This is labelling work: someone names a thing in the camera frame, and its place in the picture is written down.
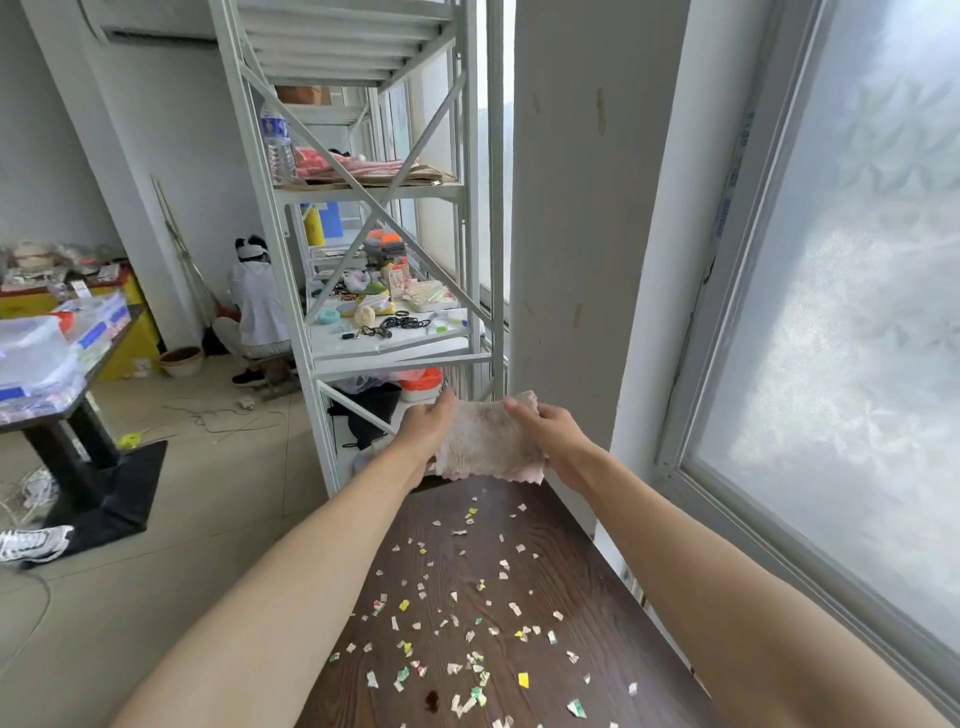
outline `frosted window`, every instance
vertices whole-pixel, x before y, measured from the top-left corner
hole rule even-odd
[[[835,6],[692,456],[960,651],[960,3]]]

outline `plastic bottle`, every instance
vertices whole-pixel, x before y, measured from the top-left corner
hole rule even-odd
[[[267,150],[267,164],[274,183],[293,182],[297,179],[294,148],[287,130],[287,120],[264,105],[260,112],[260,133]]]

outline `table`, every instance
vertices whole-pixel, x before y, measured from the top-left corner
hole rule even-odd
[[[118,450],[86,397],[143,310],[140,304],[130,306],[130,322],[87,372],[84,389],[70,406],[54,415],[0,425],[0,434],[22,431],[60,485],[60,496],[44,520],[45,526],[73,525],[76,529],[60,558],[147,530],[167,443],[161,440],[142,448]],[[89,461],[77,451],[67,426],[84,446]],[[23,568],[30,567],[24,563]]]
[[[478,512],[474,524],[466,525],[471,507]],[[468,534],[452,536],[454,529]],[[517,551],[518,545],[524,549]],[[498,563],[501,559],[509,570]],[[500,579],[501,572],[509,578]],[[481,579],[485,589],[478,591]],[[424,587],[424,599],[418,584]],[[373,601],[381,593],[387,595],[387,606],[374,617]],[[410,601],[405,611],[399,609],[403,599]],[[354,612],[334,647],[340,657],[324,665],[298,728],[398,728],[402,723],[409,728],[490,728],[506,715],[513,717],[515,728],[608,728],[611,722],[622,728],[719,726],[707,694],[546,484],[471,477],[415,491],[377,551]],[[449,622],[440,626],[445,619]],[[413,628],[415,622],[420,630]],[[538,626],[540,634],[531,631],[522,642],[515,632],[524,625]],[[492,635],[491,627],[499,633]],[[556,634],[556,645],[548,640],[549,630]],[[475,632],[470,643],[469,631]],[[410,658],[397,648],[401,640],[412,645]],[[351,643],[355,649],[347,652]],[[369,653],[364,652],[367,643],[372,645]],[[458,719],[450,710],[453,696],[459,694],[462,705],[478,684],[467,659],[473,650],[483,654],[482,664],[491,674],[484,688],[488,702]],[[579,657],[576,664],[567,650]],[[423,677],[411,660],[427,665]],[[448,675],[448,663],[463,668]],[[410,675],[398,692],[394,681],[404,666]],[[367,685],[369,670],[377,689]],[[518,683],[521,672],[529,675],[529,689]],[[584,681],[588,673],[589,684]],[[635,696],[629,695],[631,683],[636,683]],[[587,719],[575,718],[567,709],[574,698]]]

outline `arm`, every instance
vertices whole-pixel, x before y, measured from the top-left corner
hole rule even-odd
[[[839,622],[617,463],[566,410],[507,410],[587,499],[731,726],[949,728]]]
[[[180,639],[113,727],[293,726],[455,410],[452,390],[407,410],[393,443]]]

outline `black table leg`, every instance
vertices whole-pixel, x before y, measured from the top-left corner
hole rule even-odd
[[[23,434],[68,495],[70,510],[88,511],[103,502],[106,492],[101,478],[77,452],[60,423],[27,427]]]
[[[67,422],[83,444],[94,468],[107,470],[120,464],[120,452],[113,444],[113,438],[86,397],[81,400]]]

